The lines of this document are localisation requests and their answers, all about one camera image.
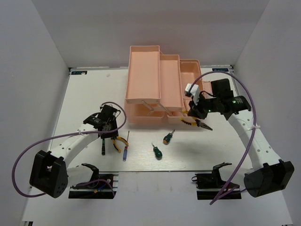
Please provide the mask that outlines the black green slim screwdriver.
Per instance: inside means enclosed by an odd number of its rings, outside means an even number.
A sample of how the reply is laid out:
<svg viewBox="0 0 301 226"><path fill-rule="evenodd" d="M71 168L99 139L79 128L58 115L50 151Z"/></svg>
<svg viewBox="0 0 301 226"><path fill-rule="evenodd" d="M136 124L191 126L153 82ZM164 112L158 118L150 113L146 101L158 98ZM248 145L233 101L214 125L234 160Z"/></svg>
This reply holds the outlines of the black green slim screwdriver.
<svg viewBox="0 0 301 226"><path fill-rule="evenodd" d="M102 155L105 155L105 139L102 139Z"/></svg>

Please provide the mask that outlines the blue red handle screwdriver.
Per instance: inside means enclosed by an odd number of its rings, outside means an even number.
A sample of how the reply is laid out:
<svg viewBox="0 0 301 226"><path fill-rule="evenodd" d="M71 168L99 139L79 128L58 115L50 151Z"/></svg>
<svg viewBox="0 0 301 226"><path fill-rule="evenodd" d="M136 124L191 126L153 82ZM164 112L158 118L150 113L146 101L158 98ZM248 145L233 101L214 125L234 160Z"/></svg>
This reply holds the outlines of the blue red handle screwdriver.
<svg viewBox="0 0 301 226"><path fill-rule="evenodd" d="M130 131L128 131L128 133L127 133L127 139L126 139L127 144L125 145L124 152L123 152L123 161L127 160L127 150L128 150L128 146L129 146L129 143L128 143L129 133L130 133Z"/></svg>

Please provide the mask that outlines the stubby green orange screwdriver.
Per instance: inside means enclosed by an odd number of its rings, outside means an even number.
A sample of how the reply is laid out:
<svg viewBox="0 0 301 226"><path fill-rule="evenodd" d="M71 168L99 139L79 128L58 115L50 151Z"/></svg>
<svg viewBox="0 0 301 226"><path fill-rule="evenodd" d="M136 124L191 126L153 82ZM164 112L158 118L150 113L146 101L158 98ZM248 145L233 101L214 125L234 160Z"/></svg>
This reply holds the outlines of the stubby green orange screwdriver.
<svg viewBox="0 0 301 226"><path fill-rule="evenodd" d="M163 143L165 145L169 144L171 141L171 138L173 137L173 133L175 132L175 130L173 130L172 132L168 133L164 138L163 138Z"/></svg>

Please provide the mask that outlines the pink plastic toolbox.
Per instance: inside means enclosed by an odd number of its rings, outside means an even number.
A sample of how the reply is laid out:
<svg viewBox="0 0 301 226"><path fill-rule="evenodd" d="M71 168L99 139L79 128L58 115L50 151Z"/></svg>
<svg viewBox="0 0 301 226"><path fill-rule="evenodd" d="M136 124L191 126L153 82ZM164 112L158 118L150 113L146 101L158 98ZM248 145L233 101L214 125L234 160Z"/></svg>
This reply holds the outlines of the pink plastic toolbox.
<svg viewBox="0 0 301 226"><path fill-rule="evenodd" d="M200 75L196 59L163 54L159 46L131 46L124 104L128 122L195 126L184 92Z"/></svg>

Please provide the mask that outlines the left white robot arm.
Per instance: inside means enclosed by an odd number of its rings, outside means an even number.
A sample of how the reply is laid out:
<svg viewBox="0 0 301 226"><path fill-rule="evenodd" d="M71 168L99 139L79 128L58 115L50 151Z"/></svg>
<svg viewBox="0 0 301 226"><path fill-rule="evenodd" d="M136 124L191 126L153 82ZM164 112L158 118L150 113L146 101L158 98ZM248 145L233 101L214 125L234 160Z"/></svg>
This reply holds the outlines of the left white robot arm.
<svg viewBox="0 0 301 226"><path fill-rule="evenodd" d="M69 135L64 142L47 152L39 151L34 158L30 185L53 198L59 197L68 187L96 187L99 184L99 169L96 166L82 163L70 167L70 163L102 135L110 137L117 133L117 112L113 106L103 105L100 112L83 121L75 135Z"/></svg>

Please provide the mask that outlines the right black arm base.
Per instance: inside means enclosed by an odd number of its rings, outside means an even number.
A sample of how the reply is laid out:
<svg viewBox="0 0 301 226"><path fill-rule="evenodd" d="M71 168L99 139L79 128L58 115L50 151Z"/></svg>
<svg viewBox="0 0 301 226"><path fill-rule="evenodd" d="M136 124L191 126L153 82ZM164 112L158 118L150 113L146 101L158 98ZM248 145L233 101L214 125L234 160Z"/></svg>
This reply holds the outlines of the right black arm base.
<svg viewBox="0 0 301 226"><path fill-rule="evenodd" d="M192 178L192 182L196 184L197 199L198 200L212 200L217 193L222 189L226 183L222 180L219 169L231 165L229 162L213 166L211 171L204 171L196 173ZM223 193L235 189L228 195L222 197L222 200L238 200L241 199L240 186L230 182L230 184L223 190Z"/></svg>

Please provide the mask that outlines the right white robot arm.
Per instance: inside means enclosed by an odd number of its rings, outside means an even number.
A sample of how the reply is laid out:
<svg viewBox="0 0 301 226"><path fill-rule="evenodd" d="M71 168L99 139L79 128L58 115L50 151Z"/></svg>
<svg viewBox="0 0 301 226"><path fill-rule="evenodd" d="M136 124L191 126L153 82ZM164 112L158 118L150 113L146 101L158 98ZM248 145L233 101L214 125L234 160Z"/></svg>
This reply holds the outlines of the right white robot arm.
<svg viewBox="0 0 301 226"><path fill-rule="evenodd" d="M234 96L228 79L211 82L212 98L205 98L197 84L187 84L185 95L191 97L188 116L205 119L209 113L220 113L247 148L253 172L246 174L244 185L252 197L286 188L294 166L283 161L273 150L259 126L253 122L252 107L244 96Z"/></svg>

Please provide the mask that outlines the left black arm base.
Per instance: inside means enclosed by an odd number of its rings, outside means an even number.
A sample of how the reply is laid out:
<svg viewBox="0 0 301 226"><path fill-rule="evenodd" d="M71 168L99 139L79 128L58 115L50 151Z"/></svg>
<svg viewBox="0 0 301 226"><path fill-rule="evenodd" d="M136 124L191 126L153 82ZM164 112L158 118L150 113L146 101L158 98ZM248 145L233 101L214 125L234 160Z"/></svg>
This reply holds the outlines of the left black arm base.
<svg viewBox="0 0 301 226"><path fill-rule="evenodd" d="M94 165L83 163L81 165L89 169L92 174L89 181L79 181L70 187L69 199L114 199L119 182L119 174L100 172Z"/></svg>

